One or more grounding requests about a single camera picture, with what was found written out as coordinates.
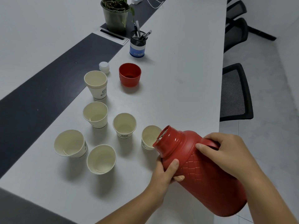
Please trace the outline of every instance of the plant pot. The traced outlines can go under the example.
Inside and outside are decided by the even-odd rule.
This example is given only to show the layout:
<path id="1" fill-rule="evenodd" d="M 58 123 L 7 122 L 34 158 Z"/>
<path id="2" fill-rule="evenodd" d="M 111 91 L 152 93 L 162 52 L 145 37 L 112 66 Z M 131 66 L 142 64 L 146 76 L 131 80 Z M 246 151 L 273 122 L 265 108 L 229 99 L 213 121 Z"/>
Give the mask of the plant pot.
<path id="1" fill-rule="evenodd" d="M 123 33 L 126 30 L 128 11 L 130 8 L 129 5 L 127 4 L 126 10 L 122 12 L 117 12 L 106 8 L 103 4 L 103 2 L 105 1 L 107 0 L 101 1 L 101 6 L 103 7 L 103 12 L 108 30 L 114 33 Z"/>

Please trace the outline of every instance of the pen holder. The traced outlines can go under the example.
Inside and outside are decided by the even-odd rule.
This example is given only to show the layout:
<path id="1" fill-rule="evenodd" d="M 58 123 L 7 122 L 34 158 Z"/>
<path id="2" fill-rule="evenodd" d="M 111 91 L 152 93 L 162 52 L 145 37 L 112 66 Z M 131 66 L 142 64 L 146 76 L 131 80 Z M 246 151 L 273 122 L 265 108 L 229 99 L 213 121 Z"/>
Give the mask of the pen holder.
<path id="1" fill-rule="evenodd" d="M 145 35 L 146 33 L 144 33 L 143 31 L 140 31 L 140 37 L 142 35 Z M 145 53 L 145 45 L 147 42 L 147 38 L 144 40 L 139 40 L 138 36 L 136 36 L 135 31 L 131 32 L 131 39 L 130 39 L 130 54 L 133 57 L 143 57 L 144 53 Z"/>

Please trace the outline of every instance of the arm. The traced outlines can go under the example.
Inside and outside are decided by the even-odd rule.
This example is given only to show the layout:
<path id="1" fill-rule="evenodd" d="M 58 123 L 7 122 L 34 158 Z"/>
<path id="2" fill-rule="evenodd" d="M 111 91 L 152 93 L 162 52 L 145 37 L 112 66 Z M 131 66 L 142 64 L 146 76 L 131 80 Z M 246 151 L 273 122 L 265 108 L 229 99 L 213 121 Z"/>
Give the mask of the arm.
<path id="1" fill-rule="evenodd" d="M 242 138 L 237 135 L 211 133 L 205 138 L 218 141 L 218 151 L 206 145 L 196 148 L 221 169 L 243 184 L 250 213 L 255 224 L 298 224 L 269 178 L 263 173 Z"/>
<path id="2" fill-rule="evenodd" d="M 169 165 L 164 172 L 161 158 L 157 158 L 156 169 L 152 174 L 148 187 L 136 198 L 126 203 L 110 215 L 106 216 L 96 224 L 142 224 L 158 209 L 167 192 L 168 186 L 174 180 L 182 181 L 184 176 L 174 177 L 179 162 L 177 159 Z"/>

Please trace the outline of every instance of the hand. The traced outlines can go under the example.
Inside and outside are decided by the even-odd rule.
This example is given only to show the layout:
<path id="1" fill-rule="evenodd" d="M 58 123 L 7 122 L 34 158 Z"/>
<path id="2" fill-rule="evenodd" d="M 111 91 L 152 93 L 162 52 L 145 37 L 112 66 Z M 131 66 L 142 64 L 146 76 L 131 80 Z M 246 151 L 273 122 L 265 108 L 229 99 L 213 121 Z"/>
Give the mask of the hand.
<path id="1" fill-rule="evenodd" d="M 204 138 L 219 142 L 221 144 L 219 150 L 213 150 L 202 144 L 196 144 L 195 147 L 238 180 L 247 180 L 262 172 L 241 137 L 232 134 L 211 133 Z"/>
<path id="2" fill-rule="evenodd" d="M 157 165 L 152 174 L 152 178 L 148 187 L 145 191 L 153 194 L 158 200 L 158 206 L 161 206 L 163 203 L 164 196 L 167 192 L 169 185 L 174 181 L 182 181 L 185 177 L 183 175 L 173 177 L 176 173 L 179 166 L 178 159 L 174 159 L 167 170 L 164 172 L 164 168 L 161 162 L 161 157 L 157 158 Z"/>

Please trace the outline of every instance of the forearm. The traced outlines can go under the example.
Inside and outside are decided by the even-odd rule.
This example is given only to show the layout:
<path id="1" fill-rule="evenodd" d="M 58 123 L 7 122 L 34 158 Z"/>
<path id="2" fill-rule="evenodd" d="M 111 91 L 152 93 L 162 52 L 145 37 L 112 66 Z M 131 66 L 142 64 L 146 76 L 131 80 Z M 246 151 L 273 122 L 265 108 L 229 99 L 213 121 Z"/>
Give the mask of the forearm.
<path id="1" fill-rule="evenodd" d="M 159 207 L 156 198 L 151 191 L 145 190 L 96 224 L 143 224 Z"/>
<path id="2" fill-rule="evenodd" d="M 242 181 L 255 224 L 298 224 L 269 178 L 262 172 Z"/>

